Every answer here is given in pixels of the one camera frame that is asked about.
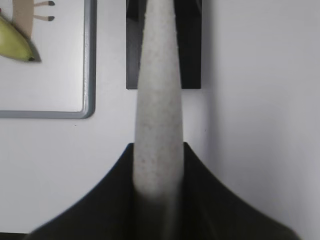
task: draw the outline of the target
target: gray frame border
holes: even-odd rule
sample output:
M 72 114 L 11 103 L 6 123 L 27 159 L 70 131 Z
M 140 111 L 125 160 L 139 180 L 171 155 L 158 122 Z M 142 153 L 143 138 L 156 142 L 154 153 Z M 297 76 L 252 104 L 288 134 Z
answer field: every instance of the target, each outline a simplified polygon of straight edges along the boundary
M 13 111 L 0 110 L 0 118 L 85 119 L 95 112 L 97 0 L 84 0 L 84 53 L 82 110 L 72 111 Z

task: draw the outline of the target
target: banana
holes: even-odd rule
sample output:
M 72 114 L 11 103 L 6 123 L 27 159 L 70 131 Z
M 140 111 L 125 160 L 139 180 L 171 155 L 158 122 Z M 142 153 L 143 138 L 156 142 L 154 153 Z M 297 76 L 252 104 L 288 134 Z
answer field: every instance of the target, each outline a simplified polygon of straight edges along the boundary
M 20 61 L 33 61 L 35 59 L 27 40 L 1 16 L 0 55 Z

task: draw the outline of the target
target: gray speckled tube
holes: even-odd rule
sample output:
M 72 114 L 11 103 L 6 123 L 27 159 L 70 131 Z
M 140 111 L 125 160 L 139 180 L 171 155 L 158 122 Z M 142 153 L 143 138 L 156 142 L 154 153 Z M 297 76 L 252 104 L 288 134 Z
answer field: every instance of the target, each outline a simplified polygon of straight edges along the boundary
M 147 2 L 135 131 L 137 239 L 178 239 L 184 156 L 173 0 Z

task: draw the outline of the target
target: black stand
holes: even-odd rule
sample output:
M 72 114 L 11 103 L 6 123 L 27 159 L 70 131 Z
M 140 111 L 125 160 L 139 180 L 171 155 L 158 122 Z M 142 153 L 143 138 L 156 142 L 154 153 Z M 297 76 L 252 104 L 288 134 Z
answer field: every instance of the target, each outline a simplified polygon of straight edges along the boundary
M 25 240 L 131 240 L 133 149 L 129 144 L 104 179 L 66 212 Z M 223 184 L 184 144 L 181 240 L 298 240 Z

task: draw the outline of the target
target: brown illustration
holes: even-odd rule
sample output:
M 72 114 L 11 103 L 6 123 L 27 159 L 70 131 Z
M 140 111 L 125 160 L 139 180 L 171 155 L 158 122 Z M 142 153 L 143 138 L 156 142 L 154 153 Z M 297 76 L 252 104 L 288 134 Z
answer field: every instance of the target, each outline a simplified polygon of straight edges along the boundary
M 54 1 L 42 1 L 35 3 L 35 0 L 12 0 L 13 17 L 12 23 L 21 31 L 27 38 L 31 38 L 34 19 L 42 21 L 53 21 L 54 16 L 38 16 L 34 15 L 34 9 L 41 6 L 54 6 Z

